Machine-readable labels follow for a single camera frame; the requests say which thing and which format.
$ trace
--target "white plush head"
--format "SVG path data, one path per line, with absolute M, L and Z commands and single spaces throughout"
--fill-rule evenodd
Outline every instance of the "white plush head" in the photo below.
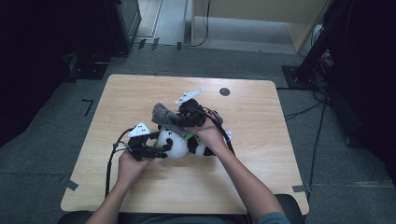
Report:
M 168 157 L 182 158 L 189 152 L 186 140 L 180 137 L 177 133 L 161 128 L 160 136 L 158 137 L 158 146 L 162 147 L 163 145 L 166 145 L 167 139 L 171 139 L 173 143 L 172 149 L 165 152 Z

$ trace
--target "person's left hand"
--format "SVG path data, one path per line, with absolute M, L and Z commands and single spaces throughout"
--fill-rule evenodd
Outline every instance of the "person's left hand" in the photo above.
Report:
M 153 158 L 137 161 L 131 153 L 124 151 L 119 158 L 119 174 L 116 185 L 130 188 L 152 161 L 154 161 Z

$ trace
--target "white triangular tracker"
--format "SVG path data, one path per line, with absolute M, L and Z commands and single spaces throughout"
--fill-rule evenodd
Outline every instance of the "white triangular tracker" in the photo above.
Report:
M 184 92 L 183 96 L 178 99 L 178 101 L 175 102 L 176 105 L 181 105 L 190 99 L 192 99 L 194 96 L 198 95 L 201 93 L 203 90 L 198 90 L 198 91 L 189 91 L 189 92 Z
M 128 137 L 137 137 L 137 136 L 145 135 L 145 134 L 149 134 L 149 133 L 151 133 L 151 131 L 146 126 L 146 124 L 143 123 L 143 121 L 142 121 L 138 125 L 136 125 L 136 127 L 134 127 L 134 129 L 130 133 L 128 133 Z

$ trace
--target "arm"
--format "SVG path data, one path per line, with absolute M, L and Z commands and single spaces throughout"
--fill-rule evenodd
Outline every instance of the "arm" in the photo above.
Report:
M 197 134 L 219 158 L 242 202 L 256 222 L 268 213 L 283 213 L 272 191 L 228 149 L 223 136 L 210 119 L 206 119 L 202 127 L 186 128 L 186 130 Z
M 136 161 L 129 152 L 123 152 L 119 158 L 119 174 L 116 185 L 87 223 L 116 223 L 122 202 L 129 188 L 151 161 L 153 159 Z

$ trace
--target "hand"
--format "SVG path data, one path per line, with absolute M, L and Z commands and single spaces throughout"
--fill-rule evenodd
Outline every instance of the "hand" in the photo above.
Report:
M 143 159 L 137 161 L 128 151 L 124 151 L 119 158 L 119 174 L 116 185 L 130 188 L 137 178 L 143 173 L 143 170 L 154 159 Z
M 213 153 L 215 153 L 215 155 L 218 155 L 218 153 L 221 152 L 224 148 L 229 151 L 224 142 L 223 135 L 210 118 L 206 118 L 204 125 L 201 127 L 188 127 L 185 128 L 185 130 L 196 134 L 201 139 L 201 141 L 207 147 L 209 147 L 213 151 Z

